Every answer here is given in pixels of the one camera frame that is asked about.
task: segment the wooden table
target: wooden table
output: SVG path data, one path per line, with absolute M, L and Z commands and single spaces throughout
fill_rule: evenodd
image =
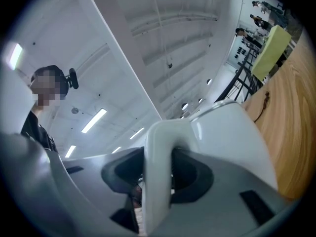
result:
M 270 72 L 291 41 L 291 35 L 276 25 L 269 32 L 268 41 L 252 66 L 251 73 L 260 81 Z
M 270 100 L 256 122 L 276 171 L 279 192 L 300 198 L 316 168 L 316 59 L 303 31 L 296 47 L 279 71 L 243 103 L 252 120 Z

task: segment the black cable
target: black cable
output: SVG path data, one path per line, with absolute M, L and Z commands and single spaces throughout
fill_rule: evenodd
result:
M 267 91 L 267 92 L 266 92 L 266 98 L 265 98 L 265 101 L 264 101 L 264 103 L 263 103 L 262 111 L 261 111 L 260 115 L 258 116 L 258 118 L 257 118 L 254 122 L 257 122 L 257 120 L 261 117 L 263 111 L 264 111 L 265 108 L 267 107 L 267 102 L 268 102 L 268 100 L 270 99 L 270 96 L 269 96 L 269 95 L 270 95 L 270 93 Z

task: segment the white ceiling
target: white ceiling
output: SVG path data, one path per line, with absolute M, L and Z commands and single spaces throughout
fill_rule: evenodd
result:
M 134 36 L 161 109 L 178 118 L 181 104 L 198 106 L 207 92 L 206 80 L 217 71 L 205 67 L 222 0 L 117 0 Z M 68 74 L 75 68 L 79 88 L 71 89 L 60 107 L 41 115 L 63 158 L 111 153 L 128 148 L 129 138 L 160 120 L 146 93 L 137 90 L 99 35 L 79 0 L 37 0 L 18 25 L 14 40 L 24 53 L 19 70 L 29 80 L 42 66 L 55 64 Z M 71 109 L 79 113 L 74 115 Z M 107 113 L 86 134 L 83 127 L 101 109 Z

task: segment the people in background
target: people in background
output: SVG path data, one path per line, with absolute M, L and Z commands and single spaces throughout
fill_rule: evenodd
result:
M 65 98 L 68 85 L 62 70 L 57 66 L 48 66 L 36 70 L 29 85 L 37 102 L 32 107 L 21 131 L 29 139 L 39 142 L 45 149 L 58 153 L 53 137 L 39 124 L 38 117 L 46 106 Z
M 283 15 L 283 11 L 273 7 L 272 5 L 265 3 L 265 2 L 258 2 L 258 1 L 252 1 L 253 6 L 257 6 L 261 9 L 262 13 L 268 13 L 269 14 L 269 22 L 272 25 L 279 25 L 282 28 L 286 28 L 288 25 L 288 19 Z
M 271 30 L 272 25 L 271 25 L 269 22 L 263 20 L 261 17 L 259 17 L 259 16 L 256 16 L 256 17 L 255 17 L 255 16 L 252 15 L 252 14 L 250 14 L 250 17 L 253 19 L 254 23 L 255 23 L 257 26 L 261 27 L 261 28 L 264 29 L 264 30 L 267 30 L 268 32 Z
M 261 12 L 265 13 L 267 10 L 273 11 L 280 15 L 283 15 L 283 11 L 272 6 L 268 2 L 259 2 L 259 1 L 252 1 L 252 6 L 257 6 L 261 9 Z
M 262 48 L 262 45 L 256 41 L 256 37 L 252 35 L 251 33 L 247 33 L 245 29 L 243 28 L 236 28 L 236 36 L 243 36 L 244 39 L 255 46 L 257 46 L 259 49 Z

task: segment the fluorescent light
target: fluorescent light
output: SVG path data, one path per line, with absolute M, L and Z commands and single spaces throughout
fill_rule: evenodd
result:
M 182 110 L 186 109 L 188 106 L 189 106 L 189 104 L 185 104 L 185 105 L 182 107 Z
M 115 149 L 112 154 L 114 154 L 117 150 L 119 150 L 121 147 L 118 147 L 117 149 Z
M 142 130 L 144 130 L 144 128 L 140 129 L 137 133 L 135 133 L 132 137 L 130 137 L 129 139 L 131 140 L 132 138 L 134 138 L 137 134 L 139 134 Z
M 22 52 L 22 47 L 19 44 L 16 44 L 10 58 L 10 65 L 11 65 L 12 70 L 15 70 L 15 66 L 16 66 L 16 63 L 18 62 L 21 52 Z
M 73 150 L 76 148 L 75 145 L 71 145 L 68 152 L 66 153 L 65 158 L 69 158 L 69 156 L 71 155 L 71 153 L 73 152 Z
M 101 109 L 93 118 L 90 120 L 90 122 L 84 127 L 84 129 L 81 131 L 82 133 L 87 133 L 87 131 L 90 130 L 90 128 L 105 114 L 107 113 L 106 110 Z

